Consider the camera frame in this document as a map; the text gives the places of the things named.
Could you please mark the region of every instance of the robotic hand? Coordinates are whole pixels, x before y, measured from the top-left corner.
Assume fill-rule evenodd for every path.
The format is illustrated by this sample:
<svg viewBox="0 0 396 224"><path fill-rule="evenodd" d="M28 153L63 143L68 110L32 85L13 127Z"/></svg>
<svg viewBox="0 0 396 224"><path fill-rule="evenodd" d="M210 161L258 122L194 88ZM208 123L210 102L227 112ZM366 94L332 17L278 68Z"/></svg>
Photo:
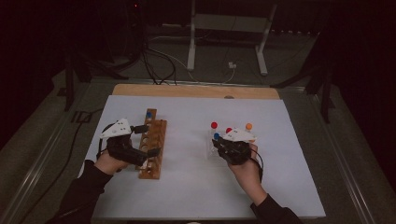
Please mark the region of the robotic hand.
<svg viewBox="0 0 396 224"><path fill-rule="evenodd" d="M142 166L147 158L156 157L161 152L160 148L150 149L148 153L146 153L132 147L132 133L146 133L148 130L149 126L147 125L135 127L129 126L127 119L121 119L114 124L108 125L102 132L96 158L99 158L102 153L101 145L103 138L108 137L106 149L111 157L120 161L126 161L134 165Z"/></svg>
<svg viewBox="0 0 396 224"><path fill-rule="evenodd" d="M231 165L241 165L250 158L251 150L247 142L232 142L219 137L212 139L212 143L218 149L219 156Z"/></svg>

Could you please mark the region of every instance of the wooden peg board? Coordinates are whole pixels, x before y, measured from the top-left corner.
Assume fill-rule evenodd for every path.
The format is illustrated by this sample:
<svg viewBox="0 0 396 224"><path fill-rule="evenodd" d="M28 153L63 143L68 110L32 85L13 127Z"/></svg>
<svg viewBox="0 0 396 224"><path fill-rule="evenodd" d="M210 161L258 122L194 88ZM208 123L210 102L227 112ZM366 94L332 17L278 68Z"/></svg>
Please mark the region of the wooden peg board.
<svg viewBox="0 0 396 224"><path fill-rule="evenodd" d="M148 158L143 166L136 166L136 169L139 170L140 179L160 179L167 122L163 119L155 119L157 109L149 108L148 113L151 114L151 118L146 116L144 122L148 125L148 131L142 134L139 149L148 152L150 149L160 148L161 151L157 157Z"/></svg>

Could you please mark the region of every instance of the floor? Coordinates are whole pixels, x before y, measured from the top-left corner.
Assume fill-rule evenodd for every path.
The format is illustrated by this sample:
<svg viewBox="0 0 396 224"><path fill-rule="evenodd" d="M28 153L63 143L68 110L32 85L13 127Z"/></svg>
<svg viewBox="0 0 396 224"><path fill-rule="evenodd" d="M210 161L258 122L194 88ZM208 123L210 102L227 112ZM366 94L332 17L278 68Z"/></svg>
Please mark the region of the floor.
<svg viewBox="0 0 396 224"><path fill-rule="evenodd" d="M162 56L168 55L172 63L154 51L148 52L148 63L158 75L156 80L172 74L173 66L176 68L176 83L175 77L170 77L164 85L268 87L298 74L315 43L315 37L270 34L264 49L269 70L266 77L259 72L254 53L255 41L257 36L244 36L242 41L240 37L230 41L209 34L205 41L198 41L195 69L188 72L185 65L189 39L153 35L148 46L160 51ZM235 69L228 67L229 62L236 64ZM98 112L89 123L79 124L72 121L76 112L103 108L107 96L118 83L152 83L146 65L139 60L120 72L129 78L123 81L94 69L91 83L79 83L75 79L76 100L69 112L64 112L64 97L57 95L59 89L64 88L64 72L54 77L54 91L0 152L0 176L3 179L0 182L0 220L4 223L19 223L24 218L22 223L43 223L53 215L68 183L78 175L100 118ZM304 93L307 81L305 78L278 90L290 112L290 119L327 214L325 218L303 219L303 222L396 223L396 216L393 215L396 197L339 91L335 86L332 87L331 124L326 124L318 114L320 94ZM61 171L62 175L52 186L51 182ZM93 220L92 223L128 221Z"/></svg>

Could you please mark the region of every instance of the white metal frame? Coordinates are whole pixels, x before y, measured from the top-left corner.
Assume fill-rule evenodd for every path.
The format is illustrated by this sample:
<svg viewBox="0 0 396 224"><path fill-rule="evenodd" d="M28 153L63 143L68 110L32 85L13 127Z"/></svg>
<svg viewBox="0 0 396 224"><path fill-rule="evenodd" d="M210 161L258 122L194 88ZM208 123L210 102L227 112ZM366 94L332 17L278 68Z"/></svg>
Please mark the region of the white metal frame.
<svg viewBox="0 0 396 224"><path fill-rule="evenodd" d="M262 32L262 42L256 46L255 50L257 62L259 63L260 67L260 74L262 76L268 75L267 66L265 65L262 52L270 33L275 12L276 4L273 4L270 14L265 18L196 14L195 0L191 0L191 39L189 59L187 60L187 69L189 71L193 71L195 66L195 29L244 31L252 33Z"/></svg>

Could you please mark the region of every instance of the small ball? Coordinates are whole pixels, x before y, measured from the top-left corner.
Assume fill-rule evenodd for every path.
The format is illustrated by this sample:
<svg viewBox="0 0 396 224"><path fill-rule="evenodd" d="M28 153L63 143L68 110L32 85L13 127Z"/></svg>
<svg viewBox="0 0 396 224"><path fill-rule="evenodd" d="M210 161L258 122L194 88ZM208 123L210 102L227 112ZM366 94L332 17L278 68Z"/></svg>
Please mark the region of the small ball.
<svg viewBox="0 0 396 224"><path fill-rule="evenodd" d="M247 130L251 130L253 128L253 125L251 123L247 123L246 128Z"/></svg>
<svg viewBox="0 0 396 224"><path fill-rule="evenodd" d="M220 137L220 134L219 134L219 133L215 133L215 134L213 134L213 138L214 138L215 140L218 140L218 139L219 139L219 137Z"/></svg>
<svg viewBox="0 0 396 224"><path fill-rule="evenodd" d="M212 122L210 124L210 127L212 127L212 129L217 129L218 128L218 124L216 122Z"/></svg>

